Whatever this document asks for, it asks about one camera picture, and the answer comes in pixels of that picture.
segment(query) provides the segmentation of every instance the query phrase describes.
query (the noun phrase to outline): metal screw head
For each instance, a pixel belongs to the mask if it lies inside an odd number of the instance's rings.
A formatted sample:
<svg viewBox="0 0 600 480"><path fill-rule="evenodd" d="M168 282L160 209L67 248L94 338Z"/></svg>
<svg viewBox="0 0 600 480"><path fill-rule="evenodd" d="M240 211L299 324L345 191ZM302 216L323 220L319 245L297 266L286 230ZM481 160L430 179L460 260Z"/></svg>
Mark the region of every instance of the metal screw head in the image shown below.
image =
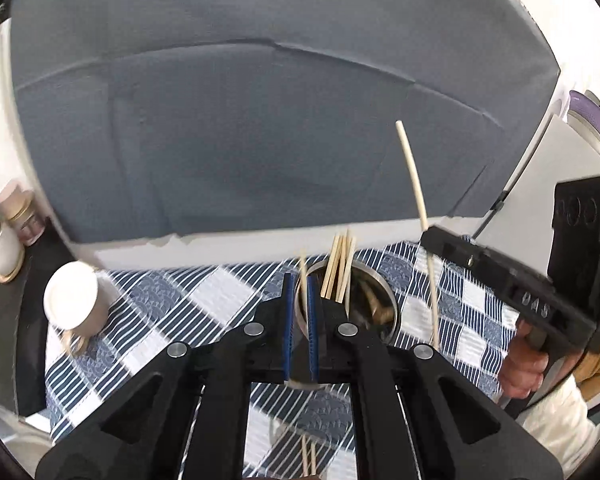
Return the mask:
<svg viewBox="0 0 600 480"><path fill-rule="evenodd" d="M247 323L244 326L244 333L246 335L260 335L264 332L264 327L262 326L261 323L257 323L257 322L251 322L251 323Z"/></svg>
<svg viewBox="0 0 600 480"><path fill-rule="evenodd" d="M342 323L338 327L338 332L340 332L340 335L351 337L352 335L356 335L358 333L358 327L353 323Z"/></svg>
<svg viewBox="0 0 600 480"><path fill-rule="evenodd" d="M433 357L433 348L429 345L417 345L413 348L413 355L418 359L431 359Z"/></svg>
<svg viewBox="0 0 600 480"><path fill-rule="evenodd" d="M187 353L187 345L184 343L171 343L167 348L167 355L169 357L182 357Z"/></svg>

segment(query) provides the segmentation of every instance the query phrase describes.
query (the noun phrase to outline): wooden chopstick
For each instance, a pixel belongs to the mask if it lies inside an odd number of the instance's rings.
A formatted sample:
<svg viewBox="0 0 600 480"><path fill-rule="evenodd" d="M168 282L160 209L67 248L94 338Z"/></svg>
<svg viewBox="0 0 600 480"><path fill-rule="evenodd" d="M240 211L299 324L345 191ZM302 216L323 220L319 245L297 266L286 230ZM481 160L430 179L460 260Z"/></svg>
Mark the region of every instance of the wooden chopstick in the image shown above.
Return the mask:
<svg viewBox="0 0 600 480"><path fill-rule="evenodd" d="M429 219L427 219L427 209L424 205L424 195L422 194L422 188L420 187L420 179L418 177L418 170L416 168L416 161L413 158L413 152L411 151L411 145L407 138L407 133L404 129L402 121L395 121L395 129L398 132L398 138L402 145L402 152L404 153L404 160L407 163L407 170L411 177L411 185L413 186L413 195L416 199L416 207L418 208L418 216L420 217L420 227L422 231L429 229ZM433 264L433 255L427 251L427 274L429 275L429 299L431 304L431 341L433 348L437 351L440 350L440 332L438 322L438 290L436 288L436 275L435 267Z"/></svg>
<svg viewBox="0 0 600 480"><path fill-rule="evenodd" d="M336 284L336 301L340 295L340 287L344 281L344 268L347 265L347 251L349 251L349 230L347 229L347 235L342 240L342 250L340 251L340 261L338 263L338 283Z"/></svg>
<svg viewBox="0 0 600 480"><path fill-rule="evenodd" d="M315 440L311 441L311 474L316 475L316 463L315 463Z"/></svg>
<svg viewBox="0 0 600 480"><path fill-rule="evenodd" d="M347 280L347 290L344 291L344 311L349 319L349 311L351 308L351 273L349 273L349 279Z"/></svg>
<svg viewBox="0 0 600 480"><path fill-rule="evenodd" d="M344 269L343 269L343 277L340 280L340 283L338 284L338 294L336 296L336 301L338 303L342 303L342 301L344 300L344 294L347 290L347 283L349 282L350 276L351 276L351 265L353 263L353 253L356 251L356 237L352 236L352 237L347 237L349 239L349 245L347 247L347 255L346 255L346 261L344 263Z"/></svg>
<svg viewBox="0 0 600 480"><path fill-rule="evenodd" d="M307 310L307 284L306 284L306 260L304 259L304 253L300 254L300 293L302 297L302 309L304 310L304 318L306 319L307 325L309 323L309 313Z"/></svg>
<svg viewBox="0 0 600 480"><path fill-rule="evenodd" d="M302 448L302 476L309 476L309 464L306 456L306 437L304 436L304 433L302 434L300 446Z"/></svg>
<svg viewBox="0 0 600 480"><path fill-rule="evenodd" d="M322 288L320 289L320 297L325 298L327 294L327 288L329 286L329 280L331 279L331 273L334 271L336 265L336 258L338 252L338 246L340 244L340 235L333 237L333 244L331 245L331 251L329 252L329 261L327 262L327 270L324 271L324 280L322 281Z"/></svg>
<svg viewBox="0 0 600 480"><path fill-rule="evenodd" d="M333 255L333 259L334 259L334 266L333 269L331 269L331 276L329 277L329 283L327 285L327 292L325 293L325 295L323 296L323 298L327 298L328 300L331 299L331 293L333 292L333 284L335 282L336 279L336 274L337 274L337 268L336 266L338 265L338 261L340 259L340 253L342 252L342 247L344 245L344 242L346 241L344 239L343 236L338 236L339 240L338 240L338 247L336 248L336 252Z"/></svg>

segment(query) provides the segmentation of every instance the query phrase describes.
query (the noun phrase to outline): white cup lid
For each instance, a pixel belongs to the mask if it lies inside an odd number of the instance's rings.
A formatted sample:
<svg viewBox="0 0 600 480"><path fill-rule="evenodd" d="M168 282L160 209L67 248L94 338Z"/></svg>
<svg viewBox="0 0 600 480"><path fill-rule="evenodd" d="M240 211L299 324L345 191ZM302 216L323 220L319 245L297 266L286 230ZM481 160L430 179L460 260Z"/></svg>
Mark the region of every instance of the white cup lid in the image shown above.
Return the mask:
<svg viewBox="0 0 600 480"><path fill-rule="evenodd" d="M65 264L46 284L46 318L61 330L71 330L90 314L97 296L98 279L93 267L84 262Z"/></svg>

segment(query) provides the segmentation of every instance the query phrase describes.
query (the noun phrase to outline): chopstick bundle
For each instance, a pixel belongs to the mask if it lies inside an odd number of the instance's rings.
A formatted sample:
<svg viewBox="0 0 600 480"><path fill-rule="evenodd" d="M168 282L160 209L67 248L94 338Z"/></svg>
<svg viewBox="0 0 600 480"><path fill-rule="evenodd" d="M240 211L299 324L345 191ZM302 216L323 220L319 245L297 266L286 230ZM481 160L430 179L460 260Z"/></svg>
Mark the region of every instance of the chopstick bundle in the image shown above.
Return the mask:
<svg viewBox="0 0 600 480"><path fill-rule="evenodd" d="M350 290L351 266L353 264L353 255L356 252L356 237L351 236L349 230L345 235L335 235L331 252L327 261L327 268L324 272L324 281L320 289L320 296L335 299L342 303L348 298L347 289ZM335 288L335 298L333 298L333 289ZM349 317L349 302L345 301L347 317Z"/></svg>
<svg viewBox="0 0 600 480"><path fill-rule="evenodd" d="M327 270L324 272L324 281L322 282L322 288L320 289L321 298L330 298L331 291L333 290L333 279L335 278L334 269L337 267L337 260L340 257L340 235L333 237L333 244L331 245L331 251L329 251L329 261L327 262Z"/></svg>
<svg viewBox="0 0 600 480"><path fill-rule="evenodd" d="M309 476L309 466L311 465L311 475L317 475L317 463L315 461L315 441L311 441L311 462L309 462L309 453L307 451L306 435L303 433L300 438L300 451L302 453L302 476Z"/></svg>

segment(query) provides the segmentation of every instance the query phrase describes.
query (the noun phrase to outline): table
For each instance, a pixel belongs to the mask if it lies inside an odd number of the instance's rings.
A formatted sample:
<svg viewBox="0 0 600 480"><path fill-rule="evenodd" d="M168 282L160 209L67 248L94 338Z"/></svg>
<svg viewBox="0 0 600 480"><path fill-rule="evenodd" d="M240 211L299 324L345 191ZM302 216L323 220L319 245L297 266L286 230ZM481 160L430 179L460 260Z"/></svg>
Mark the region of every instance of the table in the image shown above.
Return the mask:
<svg viewBox="0 0 600 480"><path fill-rule="evenodd" d="M323 256L313 256L311 266ZM401 308L396 346L430 337L426 256L410 242L366 249L356 259L387 280ZM285 272L298 261L187 269L110 271L120 297L101 334L78 358L62 354L58 334L47 343L46 390L52 437L67 436L113 391L168 343L198 346L251 319L256 305L280 294ZM487 395L498 391L497 372L517 313L478 285L468 272L436 258L442 353ZM293 478L301 474L301 435L315 440L318 472L355 478L354 433L346 384L308 392L253 384L244 475Z"/></svg>

